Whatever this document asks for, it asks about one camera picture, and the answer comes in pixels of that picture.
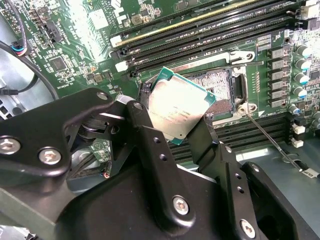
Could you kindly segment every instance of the silver screw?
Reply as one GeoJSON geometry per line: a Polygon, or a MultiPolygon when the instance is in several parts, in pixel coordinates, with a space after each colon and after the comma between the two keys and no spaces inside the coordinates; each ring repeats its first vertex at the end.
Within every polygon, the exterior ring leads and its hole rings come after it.
{"type": "Polygon", "coordinates": [[[247,221],[242,219],[240,221],[240,225],[244,233],[251,239],[254,239],[256,237],[255,229],[251,226],[251,224],[247,221]]]}
{"type": "Polygon", "coordinates": [[[108,97],[102,92],[97,92],[96,95],[102,100],[108,100],[108,97]]]}
{"type": "Polygon", "coordinates": [[[13,138],[0,139],[0,154],[14,154],[19,151],[20,147],[20,142],[13,138]]]}
{"type": "Polygon", "coordinates": [[[252,164],[252,168],[253,168],[256,172],[259,172],[259,168],[258,168],[256,165],[252,164]]]}
{"type": "Polygon", "coordinates": [[[135,102],[134,104],[133,104],[133,106],[135,106],[137,109],[139,109],[139,110],[142,110],[143,109],[143,107],[142,107],[142,105],[140,104],[140,103],[138,103],[138,102],[135,102]]]}
{"type": "Polygon", "coordinates": [[[53,148],[46,148],[39,153],[39,159],[44,164],[54,165],[61,160],[61,154],[53,148]]]}
{"type": "Polygon", "coordinates": [[[224,148],[227,150],[227,152],[228,152],[228,153],[232,153],[232,150],[231,150],[231,148],[230,148],[230,147],[225,146],[224,148]]]}
{"type": "Polygon", "coordinates": [[[181,197],[176,196],[173,199],[174,209],[181,215],[186,215],[189,212],[188,203],[181,197]]]}

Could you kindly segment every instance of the wire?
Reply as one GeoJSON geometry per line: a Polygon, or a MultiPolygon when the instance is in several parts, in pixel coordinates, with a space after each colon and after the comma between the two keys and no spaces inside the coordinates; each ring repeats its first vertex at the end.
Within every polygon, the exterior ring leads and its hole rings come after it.
{"type": "Polygon", "coordinates": [[[55,89],[55,87],[50,83],[50,81],[43,75],[41,71],[31,62],[29,61],[25,56],[17,57],[15,52],[13,52],[12,48],[5,44],[3,41],[0,41],[0,49],[6,51],[7,53],[11,54],[12,56],[18,58],[22,63],[24,63],[34,74],[43,82],[43,84],[46,86],[48,91],[50,92],[52,98],[54,100],[59,99],[59,95],[55,89]]]}
{"type": "Polygon", "coordinates": [[[19,57],[21,57],[23,54],[26,53],[27,49],[28,49],[28,44],[27,44],[27,36],[26,36],[26,31],[25,31],[25,27],[24,27],[24,22],[21,19],[20,13],[18,11],[18,9],[16,8],[16,6],[12,3],[11,0],[5,0],[5,2],[10,6],[11,10],[14,12],[14,15],[19,23],[19,27],[20,27],[20,31],[22,34],[22,47],[23,49],[20,50],[16,50],[14,46],[11,46],[11,48],[15,51],[15,52],[23,52],[19,57]]]}

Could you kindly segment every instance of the capacitor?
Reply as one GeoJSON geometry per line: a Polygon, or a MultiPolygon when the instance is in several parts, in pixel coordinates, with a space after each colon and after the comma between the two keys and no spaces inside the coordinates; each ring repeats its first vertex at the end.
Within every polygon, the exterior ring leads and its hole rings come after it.
{"type": "Polygon", "coordinates": [[[293,114],[293,115],[298,115],[300,113],[300,109],[297,108],[296,105],[292,104],[290,107],[289,107],[289,111],[293,114]]]}
{"type": "Polygon", "coordinates": [[[306,61],[304,59],[299,59],[295,62],[295,66],[301,70],[308,70],[311,67],[311,61],[306,61]]]}
{"type": "Polygon", "coordinates": [[[314,128],[320,129],[320,122],[318,122],[317,120],[313,120],[312,125],[314,126],[314,128]]]}
{"type": "Polygon", "coordinates": [[[320,111],[317,111],[314,115],[313,118],[320,123],[320,111]]]}
{"type": "Polygon", "coordinates": [[[299,72],[294,76],[294,80],[302,85],[305,85],[309,82],[309,77],[304,75],[302,72],[299,72]]]}
{"type": "Polygon", "coordinates": [[[312,49],[310,47],[307,47],[306,45],[298,46],[295,52],[303,56],[304,58],[310,57],[310,55],[313,53],[312,49]]]}
{"type": "Polygon", "coordinates": [[[307,91],[300,86],[294,88],[292,92],[301,99],[304,99],[307,96],[307,91]]]}

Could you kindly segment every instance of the motherboard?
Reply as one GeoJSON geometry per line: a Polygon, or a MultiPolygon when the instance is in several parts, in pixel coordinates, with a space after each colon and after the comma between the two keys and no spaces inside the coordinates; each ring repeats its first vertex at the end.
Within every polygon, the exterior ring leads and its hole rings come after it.
{"type": "MultiPolygon", "coordinates": [[[[205,120],[237,150],[266,143],[246,114],[295,147],[303,145],[300,134],[320,129],[317,0],[13,2],[28,55],[60,97],[96,87],[136,99],[167,67],[215,95],[205,120]]],[[[3,0],[0,13],[19,40],[3,0]]]]}

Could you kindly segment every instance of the metal rod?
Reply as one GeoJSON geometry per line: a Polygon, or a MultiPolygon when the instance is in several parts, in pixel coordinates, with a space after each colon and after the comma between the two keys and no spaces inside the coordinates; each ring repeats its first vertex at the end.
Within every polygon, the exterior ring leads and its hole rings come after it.
{"type": "Polygon", "coordinates": [[[259,123],[256,122],[249,114],[247,114],[247,117],[253,122],[253,124],[260,129],[260,131],[269,139],[269,141],[272,143],[273,146],[279,151],[279,153],[287,160],[289,161],[296,169],[298,169],[299,172],[302,172],[302,168],[299,167],[298,164],[295,163],[286,153],[282,150],[282,148],[276,143],[276,141],[259,125],[259,123]]]}

